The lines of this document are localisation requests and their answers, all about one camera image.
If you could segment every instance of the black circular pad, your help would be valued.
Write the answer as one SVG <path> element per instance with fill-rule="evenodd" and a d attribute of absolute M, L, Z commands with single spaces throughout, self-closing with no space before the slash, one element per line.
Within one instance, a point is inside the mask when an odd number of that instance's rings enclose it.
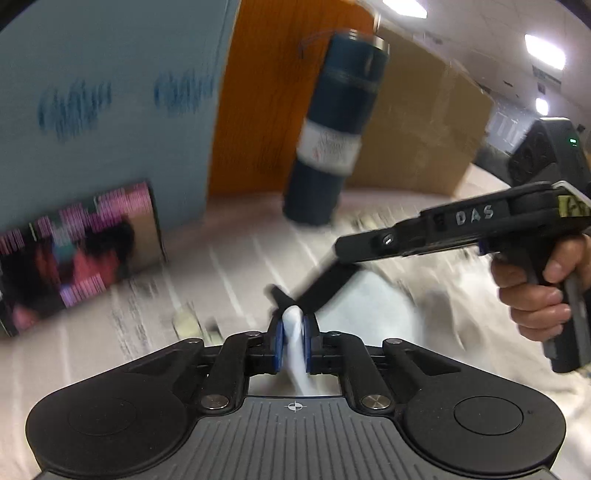
<path fill-rule="evenodd" d="M 68 415 L 70 426 L 85 435 L 113 435 L 125 430 L 136 416 L 133 404 L 121 398 L 99 397 L 75 406 Z"/>
<path fill-rule="evenodd" d="M 523 421 L 517 405 L 498 397 L 467 398 L 456 405 L 453 414 L 462 427 L 482 435 L 504 435 Z"/>
<path fill-rule="evenodd" d="M 187 422 L 183 403 L 157 379 L 109 373 L 41 400 L 26 431 L 43 469 L 71 478 L 118 478 L 170 454 Z"/>
<path fill-rule="evenodd" d="M 566 434 L 548 397 L 484 372 L 432 377 L 408 403 L 403 426 L 428 457 L 482 476 L 514 476 L 551 462 Z"/>

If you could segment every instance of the pink printed box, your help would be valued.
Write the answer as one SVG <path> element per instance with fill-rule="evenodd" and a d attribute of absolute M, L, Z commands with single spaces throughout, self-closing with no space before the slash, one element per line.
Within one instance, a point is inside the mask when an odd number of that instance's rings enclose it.
<path fill-rule="evenodd" d="M 17 335 L 162 258 L 145 181 L 44 215 L 0 236 L 0 323 Z"/>

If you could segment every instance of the dark blue water bottle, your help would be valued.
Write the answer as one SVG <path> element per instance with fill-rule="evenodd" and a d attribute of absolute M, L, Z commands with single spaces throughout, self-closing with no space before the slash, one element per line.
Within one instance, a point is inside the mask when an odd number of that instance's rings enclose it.
<path fill-rule="evenodd" d="M 334 33 L 300 132 L 283 213 L 297 223 L 330 221 L 353 171 L 389 45 L 355 30 Z"/>

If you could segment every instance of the ceiling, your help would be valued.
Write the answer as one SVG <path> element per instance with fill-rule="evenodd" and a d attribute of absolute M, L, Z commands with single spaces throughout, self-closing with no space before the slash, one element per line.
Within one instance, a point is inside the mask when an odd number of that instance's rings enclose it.
<path fill-rule="evenodd" d="M 459 61 L 479 83 L 523 107 L 535 110 L 538 79 L 524 35 L 543 38 L 564 50 L 562 72 L 544 70 L 561 80 L 547 88 L 550 116 L 567 116 L 591 129 L 591 30 L 556 0 L 418 0 L 426 19 L 403 17 L 369 0 L 382 19 L 413 33 L 430 50 Z"/>

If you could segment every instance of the orange wooden board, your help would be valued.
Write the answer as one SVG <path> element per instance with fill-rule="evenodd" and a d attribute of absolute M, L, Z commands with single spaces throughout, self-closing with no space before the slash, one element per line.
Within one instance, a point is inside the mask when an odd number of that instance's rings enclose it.
<path fill-rule="evenodd" d="M 242 0 L 219 101 L 209 194 L 282 190 L 330 31 L 373 31 L 342 0 Z M 300 43 L 318 33 L 300 54 Z"/>

